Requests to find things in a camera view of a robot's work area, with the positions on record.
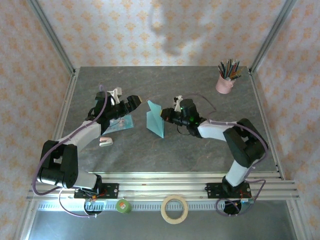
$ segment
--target small pink object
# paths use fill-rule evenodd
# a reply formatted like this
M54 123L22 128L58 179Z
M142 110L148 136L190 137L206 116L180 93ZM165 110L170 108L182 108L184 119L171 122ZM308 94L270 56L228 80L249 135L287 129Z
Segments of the small pink object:
M231 88L234 86L234 80L228 81L222 78L221 75L219 75L218 82L215 85L215 89L221 93L221 94L228 94L231 91Z

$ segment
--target black mounting plate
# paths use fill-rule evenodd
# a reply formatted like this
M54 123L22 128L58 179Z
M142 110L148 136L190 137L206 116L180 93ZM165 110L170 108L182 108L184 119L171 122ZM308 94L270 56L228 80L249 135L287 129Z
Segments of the black mounting plate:
M119 193L119 183L101 183L101 192L106 190L106 194L99 199L117 199ZM89 199L90 197L81 189L74 192L75 199Z
M204 190L208 193L208 199L248 199L251 195L250 185L247 182L241 183L237 190L226 193L223 190L222 182L209 182L206 184Z

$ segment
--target pen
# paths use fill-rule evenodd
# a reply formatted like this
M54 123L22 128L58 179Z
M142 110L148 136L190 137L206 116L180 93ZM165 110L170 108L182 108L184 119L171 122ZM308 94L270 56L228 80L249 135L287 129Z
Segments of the pen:
M221 67L220 67L219 65L218 65L218 68L219 68L220 72L223 72L222 69L221 69Z
M226 79L228 72L229 72L229 60L226 61L226 69L224 72L224 79Z
M236 75L235 77L232 77L231 80L235 80L235 79L240 78L240 77L241 77L241 75Z
M233 62L233 61L232 61L232 58L230 58L230 61L229 61L230 68L231 68L232 62Z
M222 72L221 72L221 70L220 70L220 67L219 67L219 73L220 73L220 76L221 76L222 78L224 78L224 76L223 76L223 74L222 74Z
M238 70L239 63L240 63L240 61L238 61L237 64L236 64L235 72Z
M227 77L230 77L230 74L231 74L231 71L232 71L233 68L234 68L234 65L232 65L232 66L230 67L229 72L228 72L228 74L227 74Z
M245 67L241 68L239 71L234 72L231 76L239 75Z
M224 65L224 61L221 61L220 62L221 63L221 67L222 67L222 69L223 69L223 73L226 71L226 69L225 69L225 65Z
M233 68L232 68L232 72L231 75L236 73L236 67L237 67L237 62L234 62Z

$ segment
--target floral wallpaper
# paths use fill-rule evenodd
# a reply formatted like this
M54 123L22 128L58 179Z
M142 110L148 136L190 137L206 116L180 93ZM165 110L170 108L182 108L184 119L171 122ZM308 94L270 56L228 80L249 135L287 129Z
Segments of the floral wallpaper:
M252 64L285 0L39 0L74 67Z
M26 0L0 1L0 232L11 240L69 81Z
M298 0L258 68L258 88L285 176L320 239L320 2Z

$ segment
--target light blue paper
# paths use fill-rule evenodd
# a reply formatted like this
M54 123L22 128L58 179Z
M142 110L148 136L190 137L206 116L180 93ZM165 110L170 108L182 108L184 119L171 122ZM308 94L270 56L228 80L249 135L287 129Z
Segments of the light blue paper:
M112 119L110 120L110 126L106 129L103 134L109 134L116 131L130 129L134 127L134 122L132 121L131 115L126 115L121 117L120 119Z
M157 134L159 137L165 136L165 121L160 116L161 106L148 100L150 111L146 113L146 128Z

